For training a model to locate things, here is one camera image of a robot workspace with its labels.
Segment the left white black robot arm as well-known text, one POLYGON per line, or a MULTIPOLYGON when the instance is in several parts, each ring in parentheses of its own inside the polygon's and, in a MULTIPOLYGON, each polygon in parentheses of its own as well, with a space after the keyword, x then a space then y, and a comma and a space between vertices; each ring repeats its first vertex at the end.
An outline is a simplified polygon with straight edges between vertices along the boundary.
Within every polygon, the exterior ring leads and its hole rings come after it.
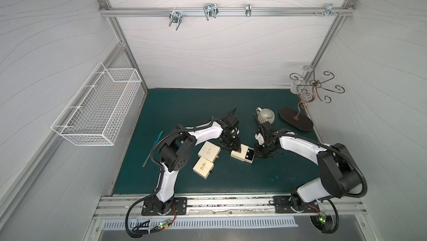
POLYGON ((204 125, 177 125, 153 146, 150 159, 161 168, 158 184, 150 196, 154 211, 162 215, 169 212, 178 173, 188 163, 195 146, 218 139, 222 149, 241 151, 236 110, 236 107, 233 108, 222 119, 212 117, 204 125))

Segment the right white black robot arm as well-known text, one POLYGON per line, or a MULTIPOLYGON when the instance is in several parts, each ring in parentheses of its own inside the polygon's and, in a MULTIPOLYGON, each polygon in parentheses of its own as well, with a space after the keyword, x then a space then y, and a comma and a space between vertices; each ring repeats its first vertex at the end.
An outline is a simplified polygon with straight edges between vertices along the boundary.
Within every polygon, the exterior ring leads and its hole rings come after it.
POLYGON ((297 213, 317 200, 361 198, 368 192, 365 176, 343 144, 323 144, 286 129, 275 130, 269 122, 258 124, 255 139, 255 154, 262 158, 282 149, 318 167, 319 177, 293 190, 285 201, 297 213))

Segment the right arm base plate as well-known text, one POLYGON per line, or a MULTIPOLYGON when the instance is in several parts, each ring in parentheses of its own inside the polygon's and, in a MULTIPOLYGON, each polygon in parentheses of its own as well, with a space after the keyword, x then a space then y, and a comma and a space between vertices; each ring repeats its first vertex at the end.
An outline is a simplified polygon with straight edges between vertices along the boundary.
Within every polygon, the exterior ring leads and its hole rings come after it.
POLYGON ((269 205, 273 206, 278 214, 317 213, 320 210, 316 201, 306 203, 295 195, 273 196, 269 205))

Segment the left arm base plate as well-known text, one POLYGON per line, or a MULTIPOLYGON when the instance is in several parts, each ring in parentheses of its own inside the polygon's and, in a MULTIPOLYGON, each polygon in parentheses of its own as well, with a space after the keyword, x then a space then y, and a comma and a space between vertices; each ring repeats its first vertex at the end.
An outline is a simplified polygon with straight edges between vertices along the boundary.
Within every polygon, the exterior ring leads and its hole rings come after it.
POLYGON ((161 202, 158 197, 154 196, 143 202, 141 215, 185 215, 187 201, 186 197, 172 197, 166 202, 161 202))

